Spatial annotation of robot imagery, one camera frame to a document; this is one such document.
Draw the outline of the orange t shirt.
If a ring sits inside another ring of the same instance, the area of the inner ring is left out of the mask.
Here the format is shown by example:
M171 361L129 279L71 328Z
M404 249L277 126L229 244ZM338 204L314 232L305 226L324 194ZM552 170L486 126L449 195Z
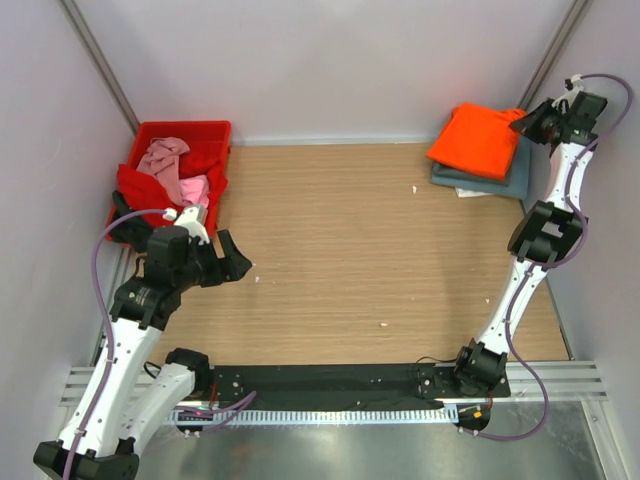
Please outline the orange t shirt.
M453 108L426 157L464 173L503 181L519 143L511 124L526 115L519 108L499 111L462 103Z

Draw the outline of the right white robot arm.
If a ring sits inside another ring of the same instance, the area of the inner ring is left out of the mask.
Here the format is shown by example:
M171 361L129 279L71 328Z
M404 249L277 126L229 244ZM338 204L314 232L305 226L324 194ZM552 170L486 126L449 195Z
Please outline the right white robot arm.
M533 294L550 270L583 246L588 220L580 210L581 188L598 143L593 129L607 104L606 98L579 89L546 100L510 125L522 137L551 147L550 179L546 197L536 201L509 240L511 270L499 303L450 372L459 394L487 396L506 381L513 337Z

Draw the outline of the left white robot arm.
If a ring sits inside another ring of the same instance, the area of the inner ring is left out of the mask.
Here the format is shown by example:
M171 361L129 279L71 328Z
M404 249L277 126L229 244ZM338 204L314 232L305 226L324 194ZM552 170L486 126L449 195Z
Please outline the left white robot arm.
M57 439L36 448L33 462L49 478L135 478L142 453L177 404L210 392L208 356L177 348L145 392L131 398L182 294L238 281L250 270L231 234L221 230L218 238L221 256L184 226L151 234L143 275L121 285L106 312L106 346L76 411Z

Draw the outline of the folded blue t shirt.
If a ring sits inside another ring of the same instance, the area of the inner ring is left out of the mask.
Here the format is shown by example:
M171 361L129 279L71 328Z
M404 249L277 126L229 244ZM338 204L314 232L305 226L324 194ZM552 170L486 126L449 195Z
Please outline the folded blue t shirt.
M432 173L431 183L452 188L462 188L480 192L487 192L489 195L515 198L524 200L527 197L529 185L529 168L531 160L531 142L521 138L513 156L511 166L506 176L509 176L508 185L493 185L480 182L470 182L463 180L452 180L438 177Z

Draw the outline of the light pink t shirt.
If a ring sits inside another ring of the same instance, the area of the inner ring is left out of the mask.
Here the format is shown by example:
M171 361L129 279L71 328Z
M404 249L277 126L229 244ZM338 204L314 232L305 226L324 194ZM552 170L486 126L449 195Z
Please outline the light pink t shirt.
M206 175L180 179L179 187L181 206L201 205L204 208L209 206L210 186Z

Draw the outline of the folded white t shirt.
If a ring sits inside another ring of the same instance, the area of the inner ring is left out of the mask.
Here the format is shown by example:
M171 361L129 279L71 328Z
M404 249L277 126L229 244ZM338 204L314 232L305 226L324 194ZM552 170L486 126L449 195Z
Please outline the folded white t shirt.
M489 193L487 192L480 192L480 191L474 191L474 190L468 190L468 189L462 189L462 188L455 188L455 193L459 198L478 198L478 197L489 196Z

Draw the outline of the black t shirt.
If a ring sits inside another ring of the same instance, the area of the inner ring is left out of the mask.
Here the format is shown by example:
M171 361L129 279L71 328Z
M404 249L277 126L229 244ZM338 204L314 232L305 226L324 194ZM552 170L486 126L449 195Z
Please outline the black t shirt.
M114 190L112 200L115 211L111 215L109 223L133 212L121 192ZM153 227L142 216L136 216L116 226L111 231L111 239L116 243L133 248L137 253L146 253L147 242L152 233Z

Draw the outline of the folded grey t shirt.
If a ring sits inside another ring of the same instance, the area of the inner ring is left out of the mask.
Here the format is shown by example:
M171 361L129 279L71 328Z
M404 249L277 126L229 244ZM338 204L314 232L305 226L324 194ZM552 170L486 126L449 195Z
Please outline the folded grey t shirt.
M446 165L442 165L437 162L432 163L432 173L438 177L448 178L452 180L480 182L480 183L493 184L493 185L509 184L509 176L506 176L505 179L492 179L492 178L474 175L474 174L461 171L452 167L448 167Z

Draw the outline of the red t shirt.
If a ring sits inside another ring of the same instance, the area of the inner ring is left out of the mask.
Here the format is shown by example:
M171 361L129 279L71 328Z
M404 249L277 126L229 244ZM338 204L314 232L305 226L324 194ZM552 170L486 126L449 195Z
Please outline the red t shirt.
M228 185L226 165L226 156L205 154L200 151L181 155L178 163L180 180L204 175L208 181L209 190L206 194L209 201L206 219L208 229L212 228L217 220L220 199ZM118 168L117 190L133 210L160 208L182 210L181 206L170 200L167 191L157 179L126 164L122 164Z

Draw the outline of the red plastic bin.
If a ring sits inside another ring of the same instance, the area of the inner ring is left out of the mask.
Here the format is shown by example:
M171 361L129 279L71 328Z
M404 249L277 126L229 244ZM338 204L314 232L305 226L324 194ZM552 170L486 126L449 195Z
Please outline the red plastic bin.
M123 164L137 168L151 141L155 138L166 137L176 137L184 140L188 144L190 152L200 151L205 154L226 156L228 163L231 130L231 123L226 120L144 122L140 125L136 134L129 158ZM112 200L108 222L114 211L115 207ZM217 229L217 220L210 229L207 228L207 221L205 220L205 227L210 235L214 234Z

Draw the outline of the dusty pink t shirt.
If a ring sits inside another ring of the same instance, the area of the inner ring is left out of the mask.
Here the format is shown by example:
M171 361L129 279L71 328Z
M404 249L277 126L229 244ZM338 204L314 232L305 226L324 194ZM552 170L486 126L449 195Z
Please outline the dusty pink t shirt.
M184 204L180 178L180 157L190 152L188 144L176 137L155 138L140 159L137 170L156 179L169 199Z

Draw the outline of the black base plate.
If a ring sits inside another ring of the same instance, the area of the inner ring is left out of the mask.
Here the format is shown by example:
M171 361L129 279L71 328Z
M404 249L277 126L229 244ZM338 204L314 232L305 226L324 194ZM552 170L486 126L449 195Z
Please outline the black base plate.
M467 387L448 364L216 366L217 399L229 406L251 392L251 410L411 411L436 410L444 401L484 401L510 396L502 379L492 392Z

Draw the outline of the aluminium frame rail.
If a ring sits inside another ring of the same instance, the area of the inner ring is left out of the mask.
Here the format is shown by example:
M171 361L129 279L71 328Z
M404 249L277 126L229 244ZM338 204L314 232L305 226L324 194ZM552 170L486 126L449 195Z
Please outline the aluminium frame rail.
M604 383L592 361L542 361L532 362L530 367L542 380L552 402L608 399ZM93 371L93 367L71 369L59 403L61 407L75 407L79 404ZM536 380L521 364L509 362L506 376L511 397L516 402L542 400Z

